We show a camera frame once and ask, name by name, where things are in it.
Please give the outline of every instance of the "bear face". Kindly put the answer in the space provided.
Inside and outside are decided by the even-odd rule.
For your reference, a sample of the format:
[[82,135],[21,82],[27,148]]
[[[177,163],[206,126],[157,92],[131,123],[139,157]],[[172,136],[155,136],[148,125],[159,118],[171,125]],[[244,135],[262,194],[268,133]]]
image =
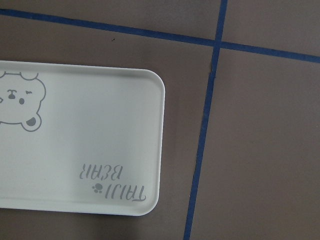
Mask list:
[[21,124],[28,132],[40,128],[41,102],[46,96],[46,87],[38,79],[25,78],[22,73],[4,72],[0,76],[0,124]]

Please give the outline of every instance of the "bear nose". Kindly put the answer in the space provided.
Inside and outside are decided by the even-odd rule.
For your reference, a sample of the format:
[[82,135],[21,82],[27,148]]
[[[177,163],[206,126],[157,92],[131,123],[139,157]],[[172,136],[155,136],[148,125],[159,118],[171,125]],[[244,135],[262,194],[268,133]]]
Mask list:
[[16,98],[16,96],[14,95],[14,92],[17,92],[16,90],[9,89],[7,92],[11,92],[11,94],[8,97],[9,99],[15,99]]

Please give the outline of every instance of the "gray floor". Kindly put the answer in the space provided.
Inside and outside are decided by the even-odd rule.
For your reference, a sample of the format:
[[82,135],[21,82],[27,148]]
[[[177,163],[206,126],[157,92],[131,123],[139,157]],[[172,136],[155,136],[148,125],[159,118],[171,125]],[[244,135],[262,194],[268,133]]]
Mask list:
[[[2,1],[213,40],[220,1]],[[222,40],[320,56],[320,4],[230,0]],[[160,197],[140,217],[0,209],[0,239],[184,236],[212,46],[0,15],[0,59],[149,69],[166,87]],[[221,49],[192,240],[320,239],[320,65]]]

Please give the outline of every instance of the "tray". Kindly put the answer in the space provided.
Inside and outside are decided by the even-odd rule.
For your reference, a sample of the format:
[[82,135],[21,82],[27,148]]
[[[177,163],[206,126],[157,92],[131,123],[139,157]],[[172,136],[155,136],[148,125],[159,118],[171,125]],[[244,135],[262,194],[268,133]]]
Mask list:
[[149,213],[164,102],[149,70],[0,61],[0,208]]

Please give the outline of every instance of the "blue tape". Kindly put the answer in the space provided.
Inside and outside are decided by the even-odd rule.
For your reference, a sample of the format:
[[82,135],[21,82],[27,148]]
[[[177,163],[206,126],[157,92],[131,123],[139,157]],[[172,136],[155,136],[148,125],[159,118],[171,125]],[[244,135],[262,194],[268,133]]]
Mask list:
[[135,27],[128,27],[128,26],[119,26],[101,22],[93,22],[93,21],[86,21],[86,20],[78,20],[78,19],[70,19],[60,16],[53,16],[47,14],[40,14],[40,13],[33,13],[33,12],[26,12],[26,11],[19,11],[19,10],[12,10],[12,9],[0,9],[0,15],[10,16],[10,17],[17,17],[17,18],[24,18],[24,19],[31,19],[31,20],[39,20],[44,22],[50,23],[58,23],[58,24],[65,24],[71,26],[78,26],[90,29],[98,29],[98,30],[105,30],[117,33],[124,33],[124,34],[131,34],[131,35],[138,35],[143,37],[149,38],[156,38],[156,39],[164,39],[182,43],[189,43],[189,44],[196,44],[202,46],[209,46],[209,47],[220,47],[222,49],[230,49],[236,51],[243,51],[255,54],[262,54],[262,55],[269,55],[274,57],[280,58],[287,58],[287,59],[295,59],[300,61],[306,62],[313,62],[313,63],[320,63],[320,56],[308,55],[303,53],[296,53],[290,51],[282,51],[258,46],[250,46],[244,45],[239,43],[231,43],[222,41],[222,24],[219,23],[221,21],[218,19],[217,30],[215,35],[215,40],[205,39],[201,37],[193,37],[193,36],[185,36],[180,34],[173,34],[167,32],[160,32],[160,31],[152,31],[146,29],[140,29]]
[[12,10],[12,9],[0,9],[0,15],[23,18],[23,19],[39,20],[39,21],[50,22],[50,23],[72,25],[72,26],[78,26],[78,27],[84,27],[84,28],[90,28],[90,29],[99,29],[99,30],[117,32],[117,33],[132,34],[132,35],[138,35],[143,37],[171,40],[171,41],[177,41],[182,43],[197,44],[197,45],[210,46],[210,47],[213,47],[215,45],[214,40],[200,38],[200,37],[145,30],[140,28],[119,26],[119,25],[113,25],[113,24],[107,24],[107,23],[101,23],[101,22],[69,19],[61,16],[53,16],[53,15],[47,15],[47,14]]
[[286,59],[295,59],[300,61],[312,62],[312,63],[320,63],[320,56],[307,55],[302,53],[290,52],[290,51],[281,51],[270,48],[264,48],[259,46],[249,46],[238,43],[231,42],[221,42],[221,48],[230,49],[242,52],[249,52],[254,54],[263,54],[274,57],[286,58]]
[[217,22],[217,27],[215,32],[215,42],[218,44],[214,47],[213,53],[212,53],[211,73],[209,75],[208,84],[206,88],[202,123],[201,123],[200,136],[198,141],[198,149],[196,153],[196,162],[195,162],[195,169],[194,169],[192,185],[191,185],[189,206],[188,206],[188,211],[187,211],[186,220],[185,220],[183,240],[190,239],[192,223],[193,223],[194,214],[195,214],[198,186],[199,186],[199,180],[200,180],[200,174],[201,174],[201,166],[202,166],[205,145],[206,145],[209,115],[210,115],[212,97],[214,93],[214,83],[215,83],[217,67],[218,67],[220,43],[221,43],[222,34],[224,30],[227,4],[228,4],[228,0],[221,0],[219,17],[218,17],[218,22]]

